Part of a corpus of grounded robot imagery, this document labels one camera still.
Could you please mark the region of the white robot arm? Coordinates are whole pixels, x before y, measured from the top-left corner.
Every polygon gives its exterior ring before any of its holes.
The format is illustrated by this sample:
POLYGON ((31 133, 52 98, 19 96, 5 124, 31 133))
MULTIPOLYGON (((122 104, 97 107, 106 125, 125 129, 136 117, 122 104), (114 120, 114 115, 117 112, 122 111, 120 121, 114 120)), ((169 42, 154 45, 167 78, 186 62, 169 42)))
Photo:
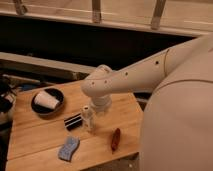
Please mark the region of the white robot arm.
POLYGON ((113 93, 147 92, 140 171, 213 171, 213 34, 113 71, 97 67, 81 85, 97 112, 113 93))

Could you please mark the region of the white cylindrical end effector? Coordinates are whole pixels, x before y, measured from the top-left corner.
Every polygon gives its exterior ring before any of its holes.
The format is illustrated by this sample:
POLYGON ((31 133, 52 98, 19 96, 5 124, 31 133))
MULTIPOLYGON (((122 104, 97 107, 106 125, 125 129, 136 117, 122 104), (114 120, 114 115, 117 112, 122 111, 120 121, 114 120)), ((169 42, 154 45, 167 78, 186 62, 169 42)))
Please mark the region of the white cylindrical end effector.
POLYGON ((101 96, 101 97, 93 97, 90 100, 91 108, 99 113, 107 111, 111 106, 112 100, 109 95, 101 96))

